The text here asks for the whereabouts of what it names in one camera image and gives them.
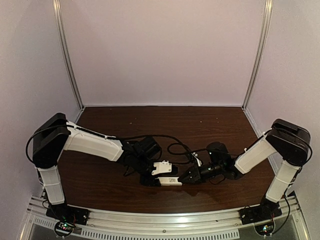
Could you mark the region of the white remote control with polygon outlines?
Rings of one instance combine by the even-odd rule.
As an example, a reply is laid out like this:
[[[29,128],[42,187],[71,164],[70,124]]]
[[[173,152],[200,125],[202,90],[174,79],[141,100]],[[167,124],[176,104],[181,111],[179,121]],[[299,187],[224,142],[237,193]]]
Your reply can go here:
[[[162,176],[157,178],[161,186],[182,186],[177,176]]]

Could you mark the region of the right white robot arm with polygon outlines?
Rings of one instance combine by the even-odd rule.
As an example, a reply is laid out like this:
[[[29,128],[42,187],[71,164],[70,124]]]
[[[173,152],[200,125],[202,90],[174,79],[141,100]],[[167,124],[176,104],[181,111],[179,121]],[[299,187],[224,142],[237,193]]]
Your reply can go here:
[[[292,180],[310,160],[313,153],[310,142],[311,134],[307,129],[278,118],[268,131],[238,156],[232,156],[221,142],[210,143],[205,149],[210,163],[190,167],[178,181],[199,184],[219,175],[238,180],[273,154],[279,154],[282,164],[259,205],[259,209],[272,213],[278,208]]]

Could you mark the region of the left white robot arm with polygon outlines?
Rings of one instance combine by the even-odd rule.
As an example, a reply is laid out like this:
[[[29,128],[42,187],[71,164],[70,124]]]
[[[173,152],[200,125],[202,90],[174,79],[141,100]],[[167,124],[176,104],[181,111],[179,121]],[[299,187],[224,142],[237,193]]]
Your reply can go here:
[[[153,175],[156,170],[153,157],[162,149],[151,136],[137,141],[104,135],[80,127],[68,121],[65,114],[58,112],[34,132],[27,144],[32,144],[32,156],[27,156],[27,159],[33,163],[42,179],[48,208],[56,219],[66,219],[72,214],[58,171],[58,160],[63,151],[104,158],[132,168],[140,175],[141,185],[161,185],[160,180]]]

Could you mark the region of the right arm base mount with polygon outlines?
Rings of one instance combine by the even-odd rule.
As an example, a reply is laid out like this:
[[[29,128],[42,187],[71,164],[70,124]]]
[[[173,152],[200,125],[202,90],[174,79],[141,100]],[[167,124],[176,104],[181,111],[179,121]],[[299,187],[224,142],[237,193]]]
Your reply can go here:
[[[275,217],[282,215],[278,205],[246,206],[241,208],[239,216],[242,225],[253,224],[255,232],[262,237],[270,237],[276,230]]]

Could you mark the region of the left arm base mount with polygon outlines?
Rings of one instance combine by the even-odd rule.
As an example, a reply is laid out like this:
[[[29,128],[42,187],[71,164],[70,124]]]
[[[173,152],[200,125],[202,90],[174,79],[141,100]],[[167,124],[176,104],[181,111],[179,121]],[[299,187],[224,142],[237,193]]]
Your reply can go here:
[[[85,226],[87,224],[89,213],[90,211],[85,208],[69,206],[67,204],[49,204],[46,216],[57,220],[53,231],[58,237],[64,239],[69,237],[75,230],[78,230],[78,225]]]

